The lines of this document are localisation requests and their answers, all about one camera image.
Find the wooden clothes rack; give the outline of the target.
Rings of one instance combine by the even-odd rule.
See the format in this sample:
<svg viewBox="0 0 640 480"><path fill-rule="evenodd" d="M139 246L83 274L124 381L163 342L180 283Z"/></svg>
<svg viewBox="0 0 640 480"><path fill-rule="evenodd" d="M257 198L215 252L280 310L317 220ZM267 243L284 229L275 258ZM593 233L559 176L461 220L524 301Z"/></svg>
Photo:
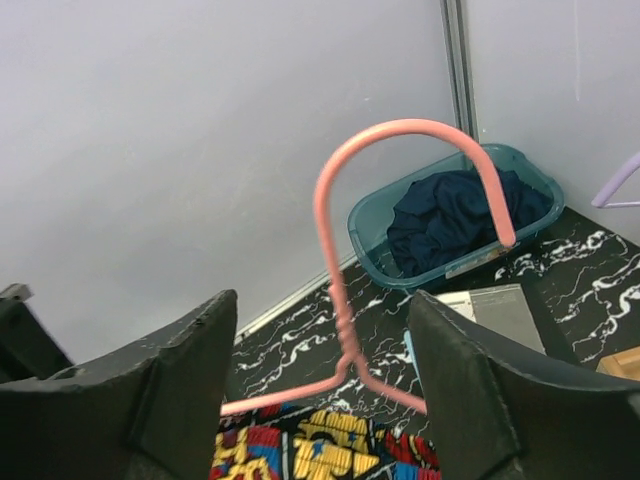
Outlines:
<svg viewBox="0 0 640 480"><path fill-rule="evenodd" d="M640 347L617 352L599 360L597 372L629 380L640 380Z"/></svg>

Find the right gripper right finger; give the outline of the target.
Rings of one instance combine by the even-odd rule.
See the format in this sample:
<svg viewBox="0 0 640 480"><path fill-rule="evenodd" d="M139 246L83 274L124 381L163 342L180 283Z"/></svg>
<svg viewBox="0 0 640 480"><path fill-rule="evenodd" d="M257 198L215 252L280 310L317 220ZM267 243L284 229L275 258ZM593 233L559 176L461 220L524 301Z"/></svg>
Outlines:
<svg viewBox="0 0 640 480"><path fill-rule="evenodd" d="M443 478L638 478L638 382L545 356L424 291L408 326Z"/></svg>

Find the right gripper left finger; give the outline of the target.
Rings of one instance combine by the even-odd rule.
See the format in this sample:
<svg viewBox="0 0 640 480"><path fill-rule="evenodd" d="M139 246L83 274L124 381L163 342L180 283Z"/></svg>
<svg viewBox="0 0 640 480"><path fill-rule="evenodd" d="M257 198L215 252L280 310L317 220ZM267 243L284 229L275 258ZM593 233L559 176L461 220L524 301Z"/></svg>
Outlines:
<svg viewBox="0 0 640 480"><path fill-rule="evenodd" d="M1 383L5 479L205 479L238 319L224 290L102 357Z"/></svg>

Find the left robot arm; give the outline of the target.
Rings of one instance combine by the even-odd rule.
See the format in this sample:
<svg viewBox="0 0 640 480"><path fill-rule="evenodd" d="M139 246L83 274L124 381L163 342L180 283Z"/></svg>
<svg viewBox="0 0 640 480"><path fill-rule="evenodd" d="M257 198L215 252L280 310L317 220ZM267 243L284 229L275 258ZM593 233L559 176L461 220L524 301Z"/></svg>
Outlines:
<svg viewBox="0 0 640 480"><path fill-rule="evenodd" d="M28 378L46 379L72 362L27 305L26 284L1 290L1 383Z"/></svg>

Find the navy blue mesh shorts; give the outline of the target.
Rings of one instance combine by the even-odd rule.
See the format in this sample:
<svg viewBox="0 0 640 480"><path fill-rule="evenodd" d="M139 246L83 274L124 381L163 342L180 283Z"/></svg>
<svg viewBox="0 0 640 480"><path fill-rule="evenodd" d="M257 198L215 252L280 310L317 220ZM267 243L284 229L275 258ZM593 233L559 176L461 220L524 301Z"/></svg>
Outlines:
<svg viewBox="0 0 640 480"><path fill-rule="evenodd" d="M393 207L387 241L404 277L444 266L497 240L476 171L449 171L411 183Z"/></svg>

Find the grey spiral notebook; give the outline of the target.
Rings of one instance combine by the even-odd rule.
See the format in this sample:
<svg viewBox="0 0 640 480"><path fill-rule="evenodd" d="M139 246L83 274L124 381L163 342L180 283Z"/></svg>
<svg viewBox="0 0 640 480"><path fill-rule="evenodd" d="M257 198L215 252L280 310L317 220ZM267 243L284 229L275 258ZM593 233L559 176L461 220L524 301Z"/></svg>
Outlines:
<svg viewBox="0 0 640 480"><path fill-rule="evenodd" d="M472 322L546 354L519 284L448 292L436 298Z"/></svg>

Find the teal plastic bin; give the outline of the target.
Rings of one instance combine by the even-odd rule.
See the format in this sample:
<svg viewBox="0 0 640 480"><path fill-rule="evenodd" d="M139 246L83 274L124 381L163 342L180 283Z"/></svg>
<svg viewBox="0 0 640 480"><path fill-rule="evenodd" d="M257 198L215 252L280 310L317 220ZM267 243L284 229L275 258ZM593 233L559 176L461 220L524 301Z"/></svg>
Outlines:
<svg viewBox="0 0 640 480"><path fill-rule="evenodd" d="M554 179L544 174L521 151L503 144L486 144L483 149L498 171L516 234L515 245L522 247L559 218L564 208L564 193ZM497 239L416 277L404 277L399 271L387 241L394 205L412 182L457 170L477 172L470 159L456 153L367 195L353 208L348 217L350 240L361 266L378 285L406 291L432 287L509 253L509 248Z"/></svg>

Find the black marbled table mat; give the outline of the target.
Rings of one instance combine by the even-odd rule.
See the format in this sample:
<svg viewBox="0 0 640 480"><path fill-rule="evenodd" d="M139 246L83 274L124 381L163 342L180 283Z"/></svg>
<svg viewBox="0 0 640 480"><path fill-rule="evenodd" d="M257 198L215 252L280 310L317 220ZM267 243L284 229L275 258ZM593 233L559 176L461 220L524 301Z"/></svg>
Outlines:
<svg viewBox="0 0 640 480"><path fill-rule="evenodd" d="M377 393L349 369L336 386L304 395L301 404L426 434L435 447L420 378L403 339L416 292L382 288L359 265L346 268L343 280L366 372L418 403L407 407ZM573 210L513 253L422 291L436 297L508 284L524 291L545 356L597 372L601 358L639 344L639 249Z"/></svg>

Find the colourful comic print shorts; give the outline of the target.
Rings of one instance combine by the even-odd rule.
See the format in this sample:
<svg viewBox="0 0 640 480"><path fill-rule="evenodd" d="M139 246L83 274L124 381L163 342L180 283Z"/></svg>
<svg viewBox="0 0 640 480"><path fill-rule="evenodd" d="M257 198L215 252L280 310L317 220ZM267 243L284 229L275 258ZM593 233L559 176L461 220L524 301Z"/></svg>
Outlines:
<svg viewBox="0 0 640 480"><path fill-rule="evenodd" d="M370 418L277 404L221 419L211 479L440 480L432 442Z"/></svg>

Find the blue clipboard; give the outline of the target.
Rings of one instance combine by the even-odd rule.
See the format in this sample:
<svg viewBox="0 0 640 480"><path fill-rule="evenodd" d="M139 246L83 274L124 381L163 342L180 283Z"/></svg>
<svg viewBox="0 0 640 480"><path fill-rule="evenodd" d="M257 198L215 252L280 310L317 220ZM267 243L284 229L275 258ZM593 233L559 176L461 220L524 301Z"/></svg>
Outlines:
<svg viewBox="0 0 640 480"><path fill-rule="evenodd" d="M414 368L414 371L416 375L419 375L419 369L417 366L416 356L413 348L413 342L412 342L411 333L409 332L409 330L404 331L403 339L404 339L404 343L406 345L407 352L411 360L412 366Z"/></svg>

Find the lavender plastic hanger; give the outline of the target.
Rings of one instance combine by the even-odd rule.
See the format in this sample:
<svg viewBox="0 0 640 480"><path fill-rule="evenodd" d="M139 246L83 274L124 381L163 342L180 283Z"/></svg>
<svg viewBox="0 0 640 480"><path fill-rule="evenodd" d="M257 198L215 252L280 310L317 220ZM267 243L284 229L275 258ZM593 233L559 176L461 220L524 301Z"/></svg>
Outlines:
<svg viewBox="0 0 640 480"><path fill-rule="evenodd" d="M592 199L591 205L597 209L619 209L619 208L635 208L640 205L640 201L610 202L613 195L621 188L621 186L639 169L640 154L636 153L629 158L620 168L612 175L606 184L600 189L596 196Z"/></svg>

